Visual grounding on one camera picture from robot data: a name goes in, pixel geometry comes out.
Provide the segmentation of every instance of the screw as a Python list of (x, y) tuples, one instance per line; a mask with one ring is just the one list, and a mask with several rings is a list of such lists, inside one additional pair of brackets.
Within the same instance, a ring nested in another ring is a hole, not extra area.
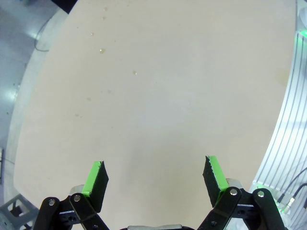
[(56, 203), (56, 201), (54, 199), (49, 200), (49, 205), (50, 206), (54, 206), (55, 203)]
[(81, 199), (81, 196), (79, 196), (79, 195), (75, 195), (74, 198), (73, 198), (73, 200), (75, 202), (78, 202), (80, 199)]
[(264, 197), (264, 192), (263, 192), (263, 191), (259, 191), (257, 194), (258, 194), (258, 196), (261, 197), (261, 198)]
[(233, 189), (230, 190), (230, 194), (233, 195), (233, 196), (235, 196), (235, 195), (238, 194), (238, 191), (237, 191), (236, 189), (233, 188)]

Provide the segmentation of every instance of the concrete floor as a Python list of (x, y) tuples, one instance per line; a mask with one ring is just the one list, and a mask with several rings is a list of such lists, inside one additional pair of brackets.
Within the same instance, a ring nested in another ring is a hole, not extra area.
[(34, 50), (35, 36), (57, 9), (50, 0), (0, 1), (0, 148), (7, 159), (1, 169), (0, 205), (5, 202), (3, 185), (12, 184), (15, 157), (8, 155), (6, 147), (16, 98)]

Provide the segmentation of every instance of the green tape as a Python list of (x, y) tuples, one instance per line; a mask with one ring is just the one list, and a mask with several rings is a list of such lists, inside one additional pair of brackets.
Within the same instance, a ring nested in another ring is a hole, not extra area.
[(82, 190), (82, 194), (85, 195), (86, 197), (89, 197), (90, 194), (92, 193), (93, 186), (94, 186), (96, 177), (98, 175), (101, 163), (102, 163), (101, 161), (95, 161), (90, 171), (90, 174), (87, 177), (87, 180)]
[(217, 161), (217, 158), (215, 156), (209, 156), (209, 160), (217, 185), (221, 190), (221, 192), (223, 192), (229, 187), (228, 182), (224, 176), (224, 173), (220, 167), (219, 162)]

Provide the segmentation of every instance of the green light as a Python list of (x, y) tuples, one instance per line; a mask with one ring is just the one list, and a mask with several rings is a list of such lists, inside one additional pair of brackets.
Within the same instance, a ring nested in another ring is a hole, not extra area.
[(305, 38), (307, 38), (307, 30), (303, 30), (300, 32), (302, 36), (304, 36)]

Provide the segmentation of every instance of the white object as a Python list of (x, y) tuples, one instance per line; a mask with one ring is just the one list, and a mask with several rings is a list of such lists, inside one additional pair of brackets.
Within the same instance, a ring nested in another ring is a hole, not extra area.
[(79, 0), (27, 108), (16, 188), (39, 207), (105, 160), (110, 229), (198, 227), (205, 155), (246, 190), (255, 177), (294, 27), (294, 1)]

